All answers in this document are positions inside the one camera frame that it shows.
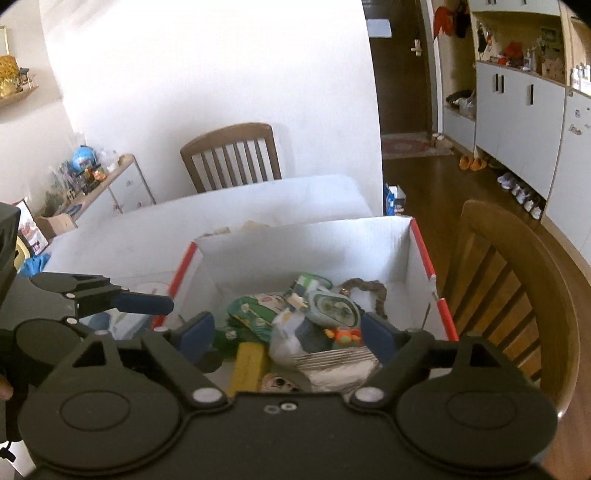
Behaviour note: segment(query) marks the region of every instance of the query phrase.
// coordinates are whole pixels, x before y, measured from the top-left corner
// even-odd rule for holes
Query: silver bolt
[[[386,394],[375,387],[363,387],[355,392],[355,398],[365,403],[376,403],[382,400]]]
[[[265,408],[262,410],[269,415],[277,415],[278,413],[281,413],[281,409],[277,405],[265,405]]]
[[[198,388],[193,392],[193,400],[199,403],[215,403],[223,398],[223,392],[217,388]]]
[[[286,401],[281,404],[281,409],[283,411],[294,411],[297,410],[297,404],[290,401]]]

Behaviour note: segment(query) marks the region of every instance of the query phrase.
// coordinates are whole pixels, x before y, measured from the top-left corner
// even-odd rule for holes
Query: doormat
[[[433,147],[431,136],[426,132],[382,135],[382,160],[443,155],[453,155],[453,152],[449,148]]]

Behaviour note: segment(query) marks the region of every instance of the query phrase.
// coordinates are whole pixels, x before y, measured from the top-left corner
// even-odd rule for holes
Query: orange slipper
[[[470,165],[470,170],[472,170],[472,171],[483,170],[487,166],[488,166],[488,162],[486,160],[484,160],[482,158],[475,158],[474,162],[472,162],[472,165]]]
[[[464,156],[460,158],[460,170],[467,170],[471,168],[472,164],[474,163],[473,157]]]

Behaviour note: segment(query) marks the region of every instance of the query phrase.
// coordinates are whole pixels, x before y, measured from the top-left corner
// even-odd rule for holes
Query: wooden chair
[[[263,153],[261,151],[260,140],[264,140],[267,148],[269,162],[271,164],[271,173],[274,180],[281,178],[279,168],[279,160],[277,158],[277,150],[275,149],[275,141],[273,138],[273,130],[267,124],[239,124],[230,127],[221,128],[209,132],[201,137],[191,140],[181,149],[181,157],[187,167],[189,176],[197,189],[197,193],[206,191],[203,183],[204,178],[197,171],[194,162],[194,157],[202,162],[203,170],[207,176],[210,190],[217,190],[218,188],[227,188],[228,186],[236,187],[239,184],[246,185],[248,183],[257,183],[259,178],[261,181],[267,181],[268,175],[265,171],[265,162]],[[258,161],[255,167],[252,161],[252,146],[254,144],[254,153]],[[224,165],[220,163],[219,156],[223,156]],[[248,165],[248,175],[245,171],[244,162]],[[213,162],[216,179],[212,174],[210,163]],[[238,168],[238,175],[235,171],[234,164]]]
[[[579,371],[576,314],[558,266],[523,221],[466,202],[443,296],[460,336],[489,339],[564,414]]]

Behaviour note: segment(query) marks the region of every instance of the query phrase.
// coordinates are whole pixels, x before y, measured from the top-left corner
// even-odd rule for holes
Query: blue globe
[[[81,173],[89,167],[96,166],[96,154],[92,148],[82,145],[72,157],[72,170]]]

